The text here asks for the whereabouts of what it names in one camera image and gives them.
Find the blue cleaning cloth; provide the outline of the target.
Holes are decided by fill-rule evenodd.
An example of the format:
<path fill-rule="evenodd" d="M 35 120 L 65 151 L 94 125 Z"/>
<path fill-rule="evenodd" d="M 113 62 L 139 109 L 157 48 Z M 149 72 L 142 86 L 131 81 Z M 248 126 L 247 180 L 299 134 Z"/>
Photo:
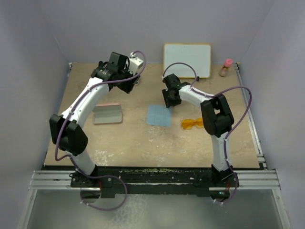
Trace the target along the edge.
<path fill-rule="evenodd" d="M 148 106 L 146 123 L 148 125 L 170 127 L 172 121 L 172 108 L 164 105 L 151 104 Z"/>

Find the pink glasses case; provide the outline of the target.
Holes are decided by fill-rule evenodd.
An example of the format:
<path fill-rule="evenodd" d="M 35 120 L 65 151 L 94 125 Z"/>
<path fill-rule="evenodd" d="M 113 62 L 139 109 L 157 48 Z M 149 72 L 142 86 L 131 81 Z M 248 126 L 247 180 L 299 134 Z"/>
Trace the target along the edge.
<path fill-rule="evenodd" d="M 119 103 L 98 104 L 93 109 L 95 125 L 115 124 L 122 122 L 122 107 Z"/>

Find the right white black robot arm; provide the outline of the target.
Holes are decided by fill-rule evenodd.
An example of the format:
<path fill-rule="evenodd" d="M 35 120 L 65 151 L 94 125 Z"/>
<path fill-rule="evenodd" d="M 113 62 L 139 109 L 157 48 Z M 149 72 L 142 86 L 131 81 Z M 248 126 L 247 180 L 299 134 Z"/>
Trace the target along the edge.
<path fill-rule="evenodd" d="M 180 105 L 182 101 L 200 107 L 203 127 L 212 138 L 212 182 L 218 187 L 224 186 L 233 174 L 227 147 L 234 117 L 226 97 L 197 91 L 190 83 L 182 83 L 175 74 L 163 77 L 163 83 L 166 88 L 162 94 L 167 108 Z"/>

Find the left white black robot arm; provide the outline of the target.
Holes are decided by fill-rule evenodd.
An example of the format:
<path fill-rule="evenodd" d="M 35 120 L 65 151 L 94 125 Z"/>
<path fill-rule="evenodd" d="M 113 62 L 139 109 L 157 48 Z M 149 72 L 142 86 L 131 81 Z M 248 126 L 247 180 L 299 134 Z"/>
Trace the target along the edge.
<path fill-rule="evenodd" d="M 60 115 L 50 117 L 51 140 L 55 145 L 54 159 L 69 158 L 78 171 L 83 173 L 82 183 L 93 187 L 98 182 L 96 165 L 87 152 L 88 137 L 84 124 L 97 103 L 118 87 L 130 93 L 146 67 L 146 57 L 137 57 L 138 51 L 129 56 L 112 52 L 106 62 L 100 61 L 76 100 Z"/>

